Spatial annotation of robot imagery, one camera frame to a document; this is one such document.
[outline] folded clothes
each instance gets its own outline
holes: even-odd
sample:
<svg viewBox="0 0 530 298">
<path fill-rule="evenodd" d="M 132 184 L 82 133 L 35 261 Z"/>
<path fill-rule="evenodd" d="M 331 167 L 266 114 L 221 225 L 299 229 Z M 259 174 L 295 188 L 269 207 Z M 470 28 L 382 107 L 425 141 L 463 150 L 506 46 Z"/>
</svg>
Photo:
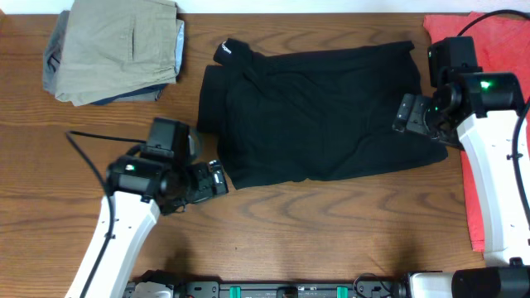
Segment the folded clothes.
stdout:
<svg viewBox="0 0 530 298">
<path fill-rule="evenodd" d="M 236 189 L 340 180 L 425 166 L 444 146 L 392 130 L 404 94 L 420 94 L 410 41 L 265 57 L 228 39 L 200 92 L 200 132 Z"/>
<path fill-rule="evenodd" d="M 55 95 L 57 71 L 60 67 L 61 53 L 65 44 L 66 24 L 68 23 L 69 15 L 70 11 L 63 11 L 59 14 L 55 28 L 51 33 L 50 40 L 48 40 L 48 45 L 44 51 L 42 85 L 44 90 L 48 91 L 52 95 Z M 92 104 L 104 105 L 112 102 L 156 101 L 160 98 L 161 92 L 165 86 L 165 84 L 149 86 L 127 94 L 120 94 L 111 98 L 101 99 L 99 101 L 93 102 Z"/>
<path fill-rule="evenodd" d="M 76 0 L 55 97 L 74 105 L 176 82 L 184 23 L 166 0 Z M 155 98 L 160 93 L 145 93 Z M 138 94 L 131 100 L 138 100 Z"/>
<path fill-rule="evenodd" d="M 449 36 L 456 36 L 460 30 L 483 13 L 472 12 L 467 17 L 430 15 L 425 16 L 423 26 L 431 35 L 432 43 Z M 475 53 L 479 66 L 484 71 L 510 71 L 517 75 L 524 98 L 530 96 L 530 22 L 489 17 L 465 32 L 475 42 Z M 527 126 L 530 143 L 530 125 Z M 479 196 L 473 179 L 470 162 L 465 152 L 461 153 L 464 176 L 465 207 L 471 246 L 476 252 L 484 251 L 484 225 L 480 212 Z"/>
</svg>

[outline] table surface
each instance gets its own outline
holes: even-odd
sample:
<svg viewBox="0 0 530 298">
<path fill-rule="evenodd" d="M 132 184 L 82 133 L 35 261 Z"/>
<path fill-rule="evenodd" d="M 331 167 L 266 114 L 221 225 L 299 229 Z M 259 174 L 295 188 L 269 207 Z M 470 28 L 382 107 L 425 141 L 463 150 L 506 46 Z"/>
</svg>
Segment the table surface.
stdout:
<svg viewBox="0 0 530 298">
<path fill-rule="evenodd" d="M 0 296 L 62 297 L 99 215 L 102 190 L 69 129 L 146 138 L 157 116 L 195 125 L 204 69 L 227 37 L 265 55 L 412 40 L 428 84 L 422 14 L 184 15 L 185 64 L 157 103 L 73 107 L 42 89 L 56 16 L 0 21 Z M 103 171 L 129 145 L 78 137 Z M 215 158 L 205 136 L 203 160 Z M 235 191 L 162 217 L 133 275 L 165 269 L 224 281 L 352 281 L 358 274 L 482 267 L 472 252 L 459 152 L 409 171 Z"/>
</svg>

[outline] white wall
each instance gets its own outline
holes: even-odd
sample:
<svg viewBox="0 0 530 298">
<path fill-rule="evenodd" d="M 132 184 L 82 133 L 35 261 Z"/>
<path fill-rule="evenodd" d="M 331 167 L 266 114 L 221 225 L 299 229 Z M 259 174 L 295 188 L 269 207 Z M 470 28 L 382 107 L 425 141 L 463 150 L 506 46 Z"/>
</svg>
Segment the white wall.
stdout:
<svg viewBox="0 0 530 298">
<path fill-rule="evenodd" d="M 5 13 L 59 13 L 74 0 L 0 0 Z M 180 12 L 530 12 L 530 0 L 178 0 Z"/>
</svg>

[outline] red fabric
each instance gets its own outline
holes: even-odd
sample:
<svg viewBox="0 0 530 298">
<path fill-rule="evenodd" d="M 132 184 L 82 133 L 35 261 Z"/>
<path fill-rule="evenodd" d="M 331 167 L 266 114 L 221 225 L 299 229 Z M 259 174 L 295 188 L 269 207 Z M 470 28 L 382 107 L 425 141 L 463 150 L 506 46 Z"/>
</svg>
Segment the red fabric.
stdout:
<svg viewBox="0 0 530 298">
<path fill-rule="evenodd" d="M 456 36 L 462 28 L 483 13 L 472 12 L 467 17 L 426 16 L 423 26 L 431 35 L 432 43 Z M 524 98 L 530 96 L 530 22 L 505 17 L 489 17 L 476 23 L 465 36 L 472 36 L 479 66 L 484 71 L 508 71 L 517 75 Z M 530 125 L 527 126 L 530 143 Z M 471 245 L 476 252 L 484 251 L 484 226 L 480 213 L 479 197 L 473 180 L 470 162 L 461 153 L 464 176 L 465 207 L 470 229 Z"/>
</svg>

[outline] black t-shirt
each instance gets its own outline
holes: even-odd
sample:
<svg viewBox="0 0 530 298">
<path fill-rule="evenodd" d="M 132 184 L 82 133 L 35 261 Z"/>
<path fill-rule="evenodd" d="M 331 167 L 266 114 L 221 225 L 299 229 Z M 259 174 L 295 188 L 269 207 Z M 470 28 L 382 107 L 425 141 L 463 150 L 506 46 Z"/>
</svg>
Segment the black t-shirt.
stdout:
<svg viewBox="0 0 530 298">
<path fill-rule="evenodd" d="M 442 161 L 444 146 L 392 130 L 404 94 L 420 94 L 410 41 L 265 57 L 228 39 L 200 92 L 200 132 L 236 189 L 340 180 Z"/>
</svg>

